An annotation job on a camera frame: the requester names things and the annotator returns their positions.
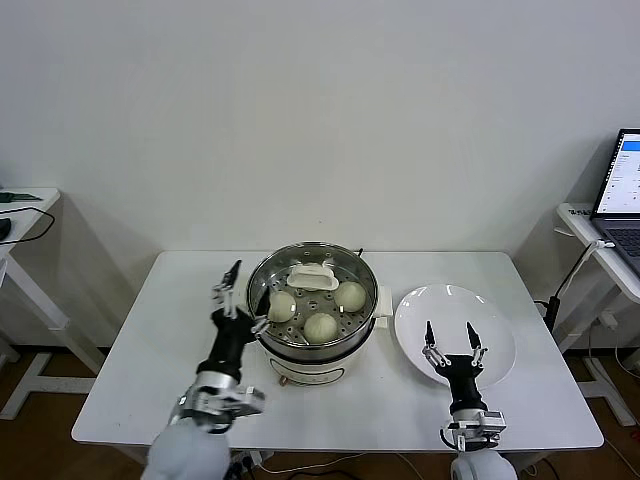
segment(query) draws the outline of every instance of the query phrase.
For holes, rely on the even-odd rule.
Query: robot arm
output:
[[[262,392],[239,385],[244,347],[266,325],[266,318],[254,321],[231,303],[239,269],[238,260],[213,288],[211,320],[218,333],[211,353],[153,442],[143,480],[222,480],[230,461],[224,433],[235,418],[264,409]]]
[[[431,322],[427,322],[427,334],[423,355],[435,371],[447,379],[451,388],[452,403],[449,413],[453,417],[446,431],[451,432],[453,443],[447,440],[445,429],[440,438],[449,448],[458,451],[458,458],[451,464],[451,478],[455,480],[516,480],[511,464],[497,452],[500,432],[507,428],[504,416],[489,411],[478,392],[476,378],[484,369],[482,358],[487,352],[480,337],[467,322],[472,355],[444,355],[437,346]]]

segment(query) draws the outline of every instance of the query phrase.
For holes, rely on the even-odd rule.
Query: black wire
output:
[[[497,445],[497,443],[493,443],[491,441],[491,439],[489,437],[484,437],[484,439],[486,440],[484,443],[479,443],[479,442],[469,442],[466,444],[465,448],[466,448],[466,452],[477,452],[478,450],[484,450],[485,448],[490,448],[490,447],[495,447]],[[444,429],[440,429],[440,440],[442,440],[442,443],[444,443],[447,447],[449,447],[452,450],[458,450],[456,448],[456,446],[449,442],[449,440],[447,440],[447,437],[445,437],[444,435]]]
[[[560,284],[560,286],[558,287],[558,290],[556,290],[556,294],[554,295],[554,297],[557,297],[558,294],[560,293],[560,290],[562,290],[562,287],[564,287],[564,284],[567,283],[567,280],[569,280],[569,278],[571,277],[571,275],[573,274],[574,270],[576,269],[576,267],[580,264],[580,262],[582,261],[582,258],[587,254],[587,250],[589,250],[589,248],[591,247],[591,245],[587,245],[587,247],[582,251],[582,253],[580,254],[580,256],[578,257],[578,260],[576,260],[576,263],[573,264],[573,267],[571,267],[571,270],[569,270],[569,273],[567,273],[567,276],[564,277],[564,280],[562,280],[562,283]]]
[[[549,465],[549,468],[553,471],[553,475],[556,477],[556,480],[560,480],[560,475],[558,475],[558,471],[556,470],[556,467],[553,466],[553,463],[546,458],[543,458],[542,461]]]
[[[47,234],[47,232],[51,230],[51,227],[53,227],[53,224],[56,223],[56,217],[36,207],[23,207],[23,208],[14,208],[13,210],[3,210],[3,211],[0,211],[0,215],[4,215],[5,213],[24,212],[26,210],[35,210],[36,212],[40,212],[41,214],[49,217],[51,219],[51,222],[49,223],[49,225],[47,225],[47,228],[45,228],[41,234],[36,235],[35,237],[23,238],[20,240],[11,240],[9,242],[0,242],[0,245],[11,245],[13,243],[24,243],[24,242],[31,242],[33,240],[38,240],[39,238],[44,237]]]
[[[440,429],[440,440],[442,440],[442,443],[444,443],[450,449],[457,450],[456,446],[453,443],[449,442],[449,440],[447,440],[447,438],[444,436],[444,430],[442,428]]]
[[[307,475],[309,477],[324,477],[325,475],[335,475],[335,474],[344,475],[345,477],[350,478],[351,480],[361,480],[355,475],[352,475],[349,472],[345,472],[344,470],[330,470],[328,472],[320,472],[320,473],[296,472],[293,475],[291,475],[289,478],[287,478],[287,480],[292,480],[298,475]]]

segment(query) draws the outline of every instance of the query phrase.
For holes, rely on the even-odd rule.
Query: laptop screen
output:
[[[596,212],[640,213],[640,134],[619,139]]]

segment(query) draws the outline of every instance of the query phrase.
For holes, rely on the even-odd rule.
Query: white desk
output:
[[[585,246],[602,238],[600,232],[589,220],[591,207],[591,204],[586,203],[563,203],[557,209],[560,218]],[[596,318],[606,312],[621,293],[630,301],[640,303],[640,279],[614,249],[596,250],[592,256],[606,275],[591,290],[585,292],[582,301],[554,329],[553,336],[562,352],[584,335]],[[625,366],[631,368],[638,360],[640,360],[640,350],[625,360]],[[629,414],[629,409],[619,392],[612,387],[611,379],[606,375],[600,361],[585,358],[584,363],[595,379],[593,382],[579,384],[584,396],[586,398],[604,397],[621,425],[635,425],[633,416]]]
[[[29,229],[36,224],[43,214],[35,210],[8,214],[3,214],[3,212],[24,207],[35,207],[46,212],[60,198],[60,193],[55,188],[7,187],[6,190],[13,193],[30,193],[41,198],[42,201],[0,204],[0,218],[11,219],[11,232],[3,240],[4,242],[25,238]],[[104,363],[104,355],[81,330],[73,325],[69,317],[58,308],[53,300],[42,291],[29,274],[14,260],[10,252],[15,245],[0,245],[0,260],[2,260],[3,265],[6,260],[7,275],[34,303],[36,307],[34,313],[49,331],[56,335],[93,372],[98,373],[102,363]],[[9,361],[16,361],[18,357],[18,354],[6,342],[0,341],[0,366],[5,358]],[[39,376],[49,357],[49,354],[38,354],[36,356],[20,384],[18,384],[0,412],[0,419],[11,420],[15,418],[30,392],[87,393],[89,391],[93,379],[60,379]]]
[[[241,258],[249,275],[267,252],[164,252],[156,260],[72,430],[75,440],[150,445],[213,342],[210,288]],[[451,283],[494,301],[512,322],[518,353],[507,378],[483,391],[508,428],[500,450],[593,448],[603,437],[511,260],[502,253],[365,252],[394,306],[420,285]],[[392,330],[377,329],[339,382],[281,387],[261,347],[243,357],[245,385],[267,395],[263,414],[241,418],[232,448],[298,451],[428,451],[451,402],[447,388],[405,359]],[[305,415],[318,412],[317,415]]]

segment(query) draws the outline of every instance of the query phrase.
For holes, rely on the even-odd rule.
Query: white plate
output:
[[[411,363],[436,382],[448,385],[422,354],[428,320],[442,354],[471,354],[466,327],[467,322],[471,323],[482,346],[489,349],[482,360],[484,371],[476,379],[479,389],[498,383],[513,368],[516,362],[513,332],[493,303],[455,285],[428,285],[402,299],[394,328]]]

